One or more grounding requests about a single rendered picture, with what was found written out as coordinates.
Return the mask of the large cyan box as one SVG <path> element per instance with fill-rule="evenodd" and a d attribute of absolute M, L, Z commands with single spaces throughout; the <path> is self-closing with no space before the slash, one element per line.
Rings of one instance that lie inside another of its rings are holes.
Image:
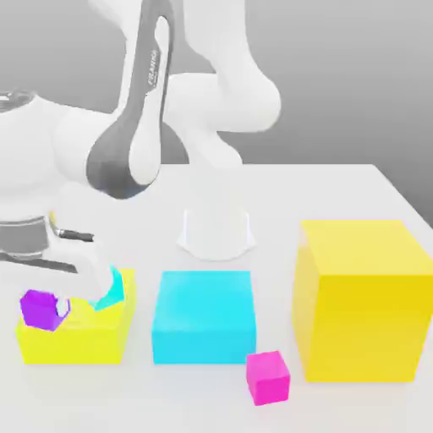
<path fill-rule="evenodd" d="M 244 364 L 256 351 L 249 271 L 164 271 L 151 328 L 155 364 Z"/>

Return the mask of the large lime yellow box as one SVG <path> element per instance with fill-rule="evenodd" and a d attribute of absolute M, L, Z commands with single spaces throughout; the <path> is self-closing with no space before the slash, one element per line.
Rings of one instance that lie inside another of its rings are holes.
<path fill-rule="evenodd" d="M 26 364 L 119 364 L 136 305 L 135 271 L 120 271 L 124 300 L 96 311 L 83 299 L 70 301 L 71 311 L 55 331 L 16 327 Z"/>

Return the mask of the small purple cube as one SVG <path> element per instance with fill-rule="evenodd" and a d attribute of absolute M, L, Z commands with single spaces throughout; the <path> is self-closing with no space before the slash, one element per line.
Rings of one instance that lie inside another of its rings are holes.
<path fill-rule="evenodd" d="M 19 303 L 25 324 L 43 331 L 55 332 L 67 317 L 58 317 L 53 293 L 28 290 Z"/>

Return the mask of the small magenta cube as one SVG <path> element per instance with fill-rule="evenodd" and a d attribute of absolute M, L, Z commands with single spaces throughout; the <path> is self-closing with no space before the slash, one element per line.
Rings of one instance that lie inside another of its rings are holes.
<path fill-rule="evenodd" d="M 246 381 L 255 406 L 288 400 L 291 375 L 279 351 L 248 354 Z"/>

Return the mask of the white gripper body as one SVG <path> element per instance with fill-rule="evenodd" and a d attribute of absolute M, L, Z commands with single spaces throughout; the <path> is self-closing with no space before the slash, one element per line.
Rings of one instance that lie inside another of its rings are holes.
<path fill-rule="evenodd" d="M 112 275 L 96 242 L 54 239 L 38 259 L 40 266 L 33 260 L 0 260 L 0 287 L 89 299 L 90 285 L 96 277 Z"/>

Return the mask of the large golden yellow box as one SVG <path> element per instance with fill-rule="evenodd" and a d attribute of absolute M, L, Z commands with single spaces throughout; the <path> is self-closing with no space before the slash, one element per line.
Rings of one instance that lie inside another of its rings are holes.
<path fill-rule="evenodd" d="M 291 316 L 308 382 L 413 381 L 433 258 L 399 220 L 303 220 Z"/>

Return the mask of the small cyan cube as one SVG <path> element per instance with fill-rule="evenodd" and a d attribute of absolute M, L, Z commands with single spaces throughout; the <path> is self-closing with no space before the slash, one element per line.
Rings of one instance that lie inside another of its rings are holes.
<path fill-rule="evenodd" d="M 110 269 L 112 272 L 112 286 L 107 294 L 97 302 L 89 302 L 94 311 L 104 310 L 125 300 L 122 274 L 115 266 L 110 266 Z"/>

